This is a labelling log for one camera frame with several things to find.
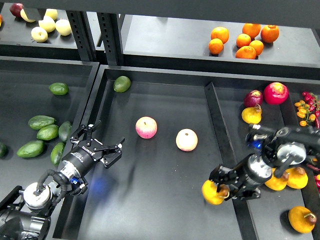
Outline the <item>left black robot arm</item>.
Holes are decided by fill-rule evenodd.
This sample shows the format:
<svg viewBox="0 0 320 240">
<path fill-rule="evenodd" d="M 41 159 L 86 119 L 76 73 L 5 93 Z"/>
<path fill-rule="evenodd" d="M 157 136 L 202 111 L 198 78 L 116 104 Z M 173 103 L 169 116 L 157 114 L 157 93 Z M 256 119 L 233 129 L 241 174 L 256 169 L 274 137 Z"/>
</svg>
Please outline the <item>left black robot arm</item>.
<svg viewBox="0 0 320 240">
<path fill-rule="evenodd" d="M 98 162 L 106 169 L 122 157 L 123 142 L 105 145 L 92 137 L 97 125 L 80 125 L 70 136 L 75 146 L 62 157 L 60 170 L 48 169 L 26 188 L 16 186 L 0 203 L 2 240 L 44 240 L 56 206 L 88 189 L 86 174 Z"/>
</svg>

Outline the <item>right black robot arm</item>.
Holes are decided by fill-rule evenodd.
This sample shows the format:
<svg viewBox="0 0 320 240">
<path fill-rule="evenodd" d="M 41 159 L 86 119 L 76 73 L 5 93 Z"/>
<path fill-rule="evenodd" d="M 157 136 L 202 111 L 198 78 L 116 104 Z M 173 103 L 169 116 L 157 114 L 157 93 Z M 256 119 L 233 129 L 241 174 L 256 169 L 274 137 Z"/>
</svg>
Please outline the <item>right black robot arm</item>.
<svg viewBox="0 0 320 240">
<path fill-rule="evenodd" d="M 258 152 L 249 154 L 233 168 L 218 165 L 208 178 L 218 191 L 222 185 L 228 186 L 226 200 L 258 199 L 259 187 L 272 176 L 280 178 L 289 167 L 320 156 L 320 132 L 312 127 L 272 129 L 250 124 L 245 140 Z"/>
</svg>

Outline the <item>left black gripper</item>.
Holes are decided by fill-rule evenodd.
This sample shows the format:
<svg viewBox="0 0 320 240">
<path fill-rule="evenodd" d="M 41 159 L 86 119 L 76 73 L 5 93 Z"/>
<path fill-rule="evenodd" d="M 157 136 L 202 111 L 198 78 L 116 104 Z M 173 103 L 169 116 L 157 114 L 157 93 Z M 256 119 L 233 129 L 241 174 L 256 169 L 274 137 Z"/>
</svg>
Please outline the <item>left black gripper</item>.
<svg viewBox="0 0 320 240">
<path fill-rule="evenodd" d="M 93 138 L 93 133 L 101 125 L 101 120 L 95 124 L 81 124 L 69 137 L 72 144 L 76 144 L 61 160 L 64 164 L 59 171 L 69 181 L 73 178 L 83 178 L 98 162 L 102 162 L 109 169 L 122 157 L 123 138 L 119 143 L 104 145 Z"/>
</svg>

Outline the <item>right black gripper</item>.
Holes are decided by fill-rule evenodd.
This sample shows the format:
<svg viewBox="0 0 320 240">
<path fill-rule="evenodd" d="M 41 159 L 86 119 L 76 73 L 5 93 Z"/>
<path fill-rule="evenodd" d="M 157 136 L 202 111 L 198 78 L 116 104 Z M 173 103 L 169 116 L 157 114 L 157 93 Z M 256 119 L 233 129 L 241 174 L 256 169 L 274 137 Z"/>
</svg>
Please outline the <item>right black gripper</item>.
<svg viewBox="0 0 320 240">
<path fill-rule="evenodd" d="M 219 164 L 209 174 L 216 185 L 229 185 L 229 197 L 234 200 L 255 200 L 261 197 L 260 186 L 272 177 L 272 168 L 261 155 L 249 154 L 234 168 Z"/>
</svg>

